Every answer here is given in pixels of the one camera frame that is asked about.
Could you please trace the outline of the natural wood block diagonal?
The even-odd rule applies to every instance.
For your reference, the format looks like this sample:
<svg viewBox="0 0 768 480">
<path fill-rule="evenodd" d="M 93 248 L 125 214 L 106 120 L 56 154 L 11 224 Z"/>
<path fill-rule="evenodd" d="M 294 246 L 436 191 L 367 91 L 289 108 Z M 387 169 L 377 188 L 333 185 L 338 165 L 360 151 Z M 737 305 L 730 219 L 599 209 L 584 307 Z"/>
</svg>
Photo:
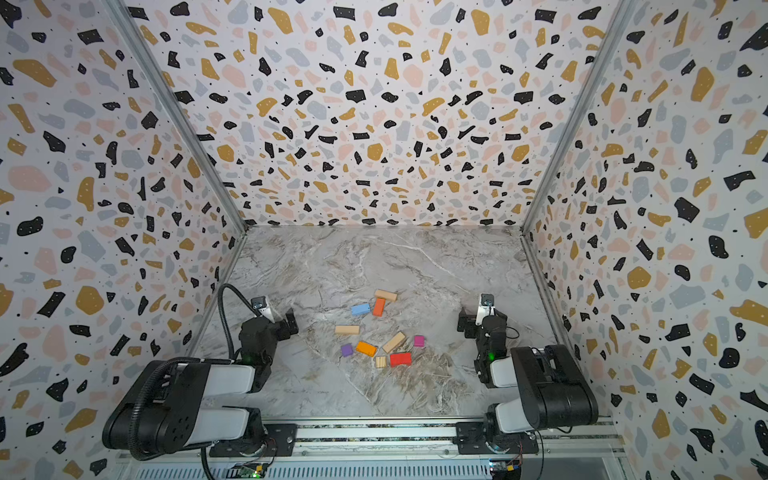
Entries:
<svg viewBox="0 0 768 480">
<path fill-rule="evenodd" d="M 386 342 L 386 343 L 385 343 L 385 344 L 382 346 L 382 350 L 383 350 L 383 351 L 384 351 L 386 354 L 390 354 L 390 353 L 391 353 L 391 352 L 393 352 L 395 349 L 397 349 L 397 348 L 399 348 L 401 345 L 403 345 L 403 344 L 404 344 L 404 342 L 406 341 L 406 339 L 407 339 L 407 337 L 406 337 L 406 335 L 405 335 L 403 332 L 398 332 L 398 333 L 396 333 L 396 334 L 395 334 L 395 335 L 394 335 L 394 336 L 393 336 L 393 337 L 392 337 L 392 338 L 391 338 L 391 339 L 390 339 L 388 342 Z"/>
</svg>

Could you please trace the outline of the light blue block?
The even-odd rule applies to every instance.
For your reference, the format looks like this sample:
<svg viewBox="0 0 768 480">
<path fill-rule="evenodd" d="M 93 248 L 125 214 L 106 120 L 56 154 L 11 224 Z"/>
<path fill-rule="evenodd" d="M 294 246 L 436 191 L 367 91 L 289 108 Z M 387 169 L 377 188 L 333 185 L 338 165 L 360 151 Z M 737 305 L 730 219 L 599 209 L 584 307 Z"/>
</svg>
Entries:
<svg viewBox="0 0 768 480">
<path fill-rule="evenodd" d="M 371 312 L 371 307 L 369 304 L 354 305 L 350 308 L 350 312 L 353 316 L 362 316 L 369 314 Z"/>
</svg>

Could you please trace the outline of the orange-red block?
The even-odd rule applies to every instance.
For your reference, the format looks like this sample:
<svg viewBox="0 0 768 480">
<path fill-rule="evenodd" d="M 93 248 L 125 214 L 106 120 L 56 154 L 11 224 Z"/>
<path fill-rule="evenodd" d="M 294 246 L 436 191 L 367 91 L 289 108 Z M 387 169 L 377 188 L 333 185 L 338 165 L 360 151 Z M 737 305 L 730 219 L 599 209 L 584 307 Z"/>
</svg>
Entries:
<svg viewBox="0 0 768 480">
<path fill-rule="evenodd" d="M 381 317 L 386 306 L 386 300 L 384 298 L 376 298 L 372 314 L 376 317 Z"/>
</svg>

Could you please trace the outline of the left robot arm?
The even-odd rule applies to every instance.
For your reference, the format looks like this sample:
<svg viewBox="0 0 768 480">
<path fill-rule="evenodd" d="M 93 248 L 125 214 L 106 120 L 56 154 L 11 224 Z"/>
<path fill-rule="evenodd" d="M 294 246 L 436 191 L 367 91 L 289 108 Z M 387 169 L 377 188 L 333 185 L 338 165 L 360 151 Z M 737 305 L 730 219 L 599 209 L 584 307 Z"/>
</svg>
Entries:
<svg viewBox="0 0 768 480">
<path fill-rule="evenodd" d="M 241 326 L 235 359 L 179 357 L 152 361 L 110 414 L 103 445 L 140 461 L 202 447 L 218 456 L 287 456 L 293 427 L 269 428 L 254 407 L 210 407 L 213 397 L 263 389 L 279 342 L 298 334 L 295 315 L 264 315 Z"/>
</svg>

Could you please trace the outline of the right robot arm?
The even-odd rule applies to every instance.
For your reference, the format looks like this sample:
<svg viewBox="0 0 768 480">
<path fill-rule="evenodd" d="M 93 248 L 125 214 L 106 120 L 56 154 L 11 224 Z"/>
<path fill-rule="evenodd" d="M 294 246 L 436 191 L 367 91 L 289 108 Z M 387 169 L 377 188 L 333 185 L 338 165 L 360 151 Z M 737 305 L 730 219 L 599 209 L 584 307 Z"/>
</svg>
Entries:
<svg viewBox="0 0 768 480">
<path fill-rule="evenodd" d="M 482 421 L 456 425 L 462 455 L 536 453 L 540 431 L 568 431 L 598 420 L 596 397 L 568 348 L 509 348 L 507 320 L 490 304 L 458 316 L 457 331 L 475 341 L 478 380 L 490 389 L 517 392 L 510 401 L 490 405 Z"/>
</svg>

